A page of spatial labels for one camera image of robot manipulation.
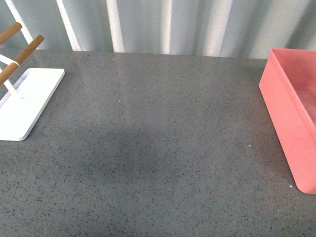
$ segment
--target wooden rod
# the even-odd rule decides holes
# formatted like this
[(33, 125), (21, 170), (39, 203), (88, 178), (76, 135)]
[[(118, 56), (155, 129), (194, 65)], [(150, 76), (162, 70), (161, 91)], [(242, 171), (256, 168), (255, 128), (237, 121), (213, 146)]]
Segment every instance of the wooden rod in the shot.
[(27, 59), (31, 53), (39, 46), (40, 43), (44, 40), (44, 37), (41, 35), (36, 36), (36, 38), (28, 45), (26, 48), (14, 59), (18, 64), (22, 64), (25, 59)]
[(8, 29), (3, 31), (0, 34), (0, 45), (4, 44), (8, 39), (10, 39), (15, 33), (22, 29), (22, 25), (18, 22), (15, 22)]
[[(44, 37), (38, 35), (26, 48), (14, 59), (18, 64), (22, 64), (33, 51), (39, 46), (39, 44), (44, 40)], [(0, 73), (0, 86), (19, 68), (16, 63), (10, 63), (1, 73)]]

